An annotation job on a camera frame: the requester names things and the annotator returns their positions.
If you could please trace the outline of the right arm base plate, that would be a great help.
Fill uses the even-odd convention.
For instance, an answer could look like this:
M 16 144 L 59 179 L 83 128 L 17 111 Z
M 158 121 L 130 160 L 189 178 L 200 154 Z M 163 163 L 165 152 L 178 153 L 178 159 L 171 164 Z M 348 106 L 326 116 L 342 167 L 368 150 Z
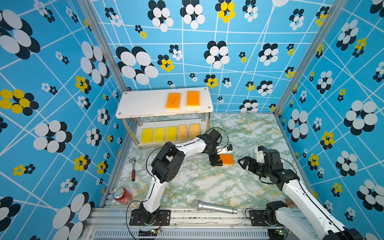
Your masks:
M 284 228 L 283 225 L 277 224 L 269 224 L 266 221 L 265 210 L 246 210 L 246 216 L 251 221 L 253 227 L 277 227 Z

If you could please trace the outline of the tan porous sponge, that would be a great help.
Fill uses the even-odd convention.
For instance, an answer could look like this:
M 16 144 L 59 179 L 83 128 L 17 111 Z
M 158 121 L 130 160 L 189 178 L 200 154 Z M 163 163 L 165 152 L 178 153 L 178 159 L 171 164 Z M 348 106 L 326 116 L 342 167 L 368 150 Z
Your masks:
M 201 134 L 200 124 L 191 124 L 190 125 L 190 139 L 193 140 L 200 134 Z
M 179 141 L 186 141 L 188 140 L 188 129 L 186 125 L 180 125 L 179 126 Z

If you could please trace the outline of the orange sponge front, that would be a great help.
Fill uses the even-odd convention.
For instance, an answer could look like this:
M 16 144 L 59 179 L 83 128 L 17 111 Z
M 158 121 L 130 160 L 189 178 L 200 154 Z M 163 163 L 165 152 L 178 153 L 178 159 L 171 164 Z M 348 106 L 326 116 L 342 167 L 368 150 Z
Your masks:
M 232 166 L 234 165 L 234 157 L 233 155 L 220 155 L 220 161 L 223 166 Z

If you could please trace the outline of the orange sponge back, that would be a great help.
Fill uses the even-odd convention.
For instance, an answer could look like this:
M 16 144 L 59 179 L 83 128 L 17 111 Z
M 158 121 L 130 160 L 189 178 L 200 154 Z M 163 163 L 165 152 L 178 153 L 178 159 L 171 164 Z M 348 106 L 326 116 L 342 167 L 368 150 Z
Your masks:
M 188 91 L 187 92 L 187 108 L 200 108 L 200 92 Z

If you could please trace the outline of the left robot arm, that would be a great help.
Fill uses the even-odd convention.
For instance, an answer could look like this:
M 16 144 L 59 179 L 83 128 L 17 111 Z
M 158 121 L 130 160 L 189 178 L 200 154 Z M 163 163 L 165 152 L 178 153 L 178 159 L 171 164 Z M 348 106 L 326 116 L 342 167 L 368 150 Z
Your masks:
M 160 202 L 167 184 L 178 174 L 185 158 L 204 153 L 209 156 L 211 166 L 221 167 L 223 161 L 220 155 L 233 150 L 231 144 L 220 146 L 222 135 L 215 129 L 208 134 L 198 135 L 194 139 L 175 145 L 167 142 L 153 159 L 151 166 L 151 186 L 144 201 L 139 205 L 140 219 L 146 224 L 152 224 L 159 215 Z

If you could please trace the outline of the yellow sponge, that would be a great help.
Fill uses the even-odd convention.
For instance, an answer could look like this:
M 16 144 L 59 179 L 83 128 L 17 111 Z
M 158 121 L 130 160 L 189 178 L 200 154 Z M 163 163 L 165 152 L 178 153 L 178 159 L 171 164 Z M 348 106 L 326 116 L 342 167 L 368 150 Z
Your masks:
M 153 128 L 146 128 L 142 130 L 142 144 L 149 144 L 153 142 Z
M 166 140 L 167 142 L 177 141 L 178 128 L 177 127 L 167 127 Z
M 155 128 L 154 142 L 163 143 L 165 141 L 165 134 L 166 134 L 165 128 Z

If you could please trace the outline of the orange sponge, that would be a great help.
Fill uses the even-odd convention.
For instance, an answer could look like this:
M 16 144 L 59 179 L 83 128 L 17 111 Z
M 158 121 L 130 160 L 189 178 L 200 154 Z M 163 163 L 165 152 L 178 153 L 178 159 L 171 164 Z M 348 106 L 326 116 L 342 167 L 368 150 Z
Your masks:
M 187 108 L 200 108 L 200 92 L 188 91 L 187 92 Z
M 232 166 L 234 165 L 234 157 L 233 155 L 220 155 L 220 161 L 223 166 Z
M 178 111 L 180 109 L 181 97 L 181 93 L 169 93 L 166 110 Z

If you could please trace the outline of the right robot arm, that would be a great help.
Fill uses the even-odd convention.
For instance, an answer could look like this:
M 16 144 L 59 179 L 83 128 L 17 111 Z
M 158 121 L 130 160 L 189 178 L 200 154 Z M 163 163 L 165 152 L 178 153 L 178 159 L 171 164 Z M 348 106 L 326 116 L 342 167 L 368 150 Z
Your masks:
M 269 225 L 282 225 L 300 240 L 361 240 L 363 236 L 356 229 L 348 229 L 331 215 L 309 193 L 299 176 L 291 169 L 285 169 L 277 150 L 260 147 L 255 159 L 243 157 L 238 160 L 244 169 L 262 178 L 270 179 L 305 215 L 297 215 L 282 201 L 268 203 L 265 221 Z

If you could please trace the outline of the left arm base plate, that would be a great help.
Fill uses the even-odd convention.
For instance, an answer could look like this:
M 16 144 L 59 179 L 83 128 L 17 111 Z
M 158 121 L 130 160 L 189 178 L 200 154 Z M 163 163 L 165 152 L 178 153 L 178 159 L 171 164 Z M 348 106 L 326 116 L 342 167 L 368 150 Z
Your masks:
M 146 210 L 134 209 L 131 212 L 130 226 L 169 226 L 171 220 L 170 210 L 157 210 L 149 214 Z

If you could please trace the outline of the yellow sponge back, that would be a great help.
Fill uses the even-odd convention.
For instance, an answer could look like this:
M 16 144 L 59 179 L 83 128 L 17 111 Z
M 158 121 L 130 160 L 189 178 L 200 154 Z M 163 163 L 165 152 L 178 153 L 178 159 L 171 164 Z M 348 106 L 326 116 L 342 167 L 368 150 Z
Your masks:
M 142 130 L 142 144 L 149 144 L 153 142 L 153 128 L 146 128 Z

